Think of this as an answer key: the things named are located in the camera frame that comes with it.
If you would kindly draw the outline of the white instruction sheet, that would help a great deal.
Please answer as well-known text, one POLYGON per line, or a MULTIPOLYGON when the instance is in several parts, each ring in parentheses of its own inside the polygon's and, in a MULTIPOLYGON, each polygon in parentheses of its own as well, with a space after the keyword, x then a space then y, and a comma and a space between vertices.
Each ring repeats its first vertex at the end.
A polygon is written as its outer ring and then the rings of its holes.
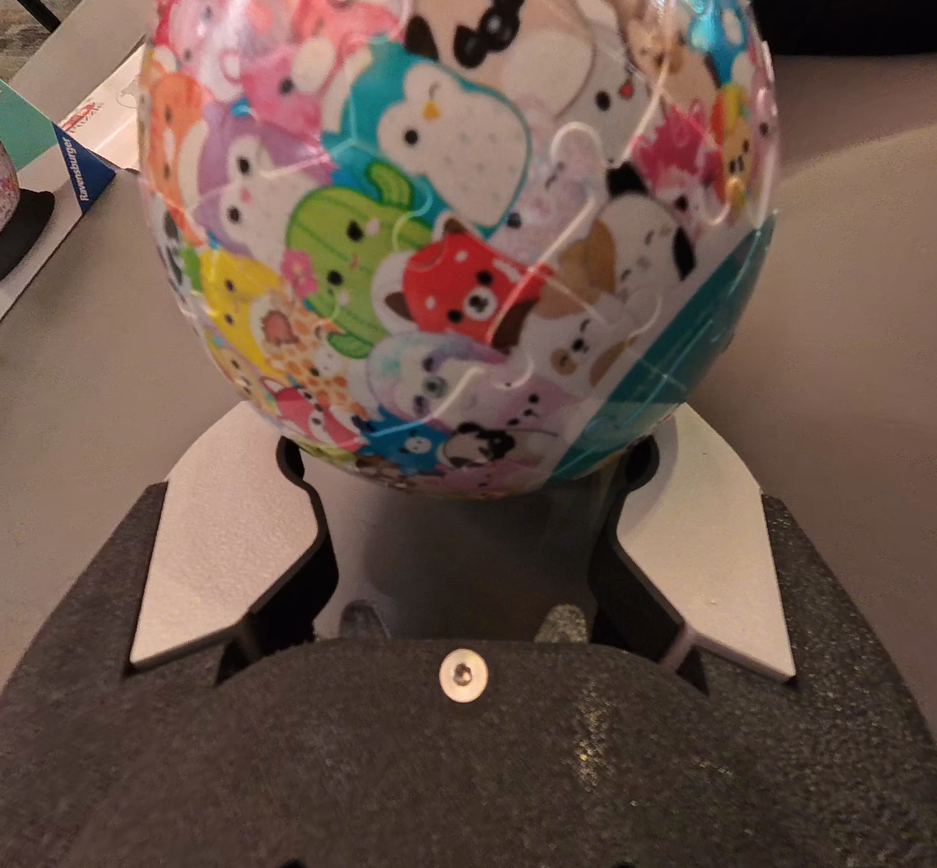
POLYGON ((84 148, 114 169, 140 169, 138 110, 141 43, 121 65, 85 97, 58 125, 84 148))

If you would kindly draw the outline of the colourful cartoon puzzle ball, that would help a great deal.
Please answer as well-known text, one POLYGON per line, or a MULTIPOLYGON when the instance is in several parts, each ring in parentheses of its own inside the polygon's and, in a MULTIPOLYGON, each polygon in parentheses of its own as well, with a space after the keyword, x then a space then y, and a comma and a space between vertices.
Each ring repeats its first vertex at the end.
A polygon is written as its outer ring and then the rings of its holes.
POLYGON ((181 311, 326 464, 497 499, 688 398, 773 230, 748 0, 155 0, 139 175, 181 311))

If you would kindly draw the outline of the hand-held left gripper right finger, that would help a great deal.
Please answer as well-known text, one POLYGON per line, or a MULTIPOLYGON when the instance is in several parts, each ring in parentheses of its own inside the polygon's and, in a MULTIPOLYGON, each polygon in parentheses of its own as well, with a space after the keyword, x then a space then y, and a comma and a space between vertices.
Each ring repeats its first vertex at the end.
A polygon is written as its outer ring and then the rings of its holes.
POLYGON ((592 551, 592 640, 689 678, 704 652, 795 677, 761 488, 682 406, 615 472, 592 551))

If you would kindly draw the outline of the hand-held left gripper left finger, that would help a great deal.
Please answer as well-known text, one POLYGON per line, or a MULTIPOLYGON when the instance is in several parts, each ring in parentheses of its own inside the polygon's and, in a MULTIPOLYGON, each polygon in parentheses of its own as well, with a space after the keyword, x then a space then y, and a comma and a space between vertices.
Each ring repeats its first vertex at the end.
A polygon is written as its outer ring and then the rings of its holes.
POLYGON ((242 402, 171 469, 128 661, 232 645, 247 662, 313 640, 338 569, 298 446, 242 402))

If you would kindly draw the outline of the teal puzzle box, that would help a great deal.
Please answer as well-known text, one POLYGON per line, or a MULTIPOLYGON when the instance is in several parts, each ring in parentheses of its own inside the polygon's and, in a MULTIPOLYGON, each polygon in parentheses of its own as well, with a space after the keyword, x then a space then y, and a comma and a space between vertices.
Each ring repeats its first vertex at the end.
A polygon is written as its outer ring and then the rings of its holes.
POLYGON ((1 82, 1 316, 115 176, 106 159, 1 82))

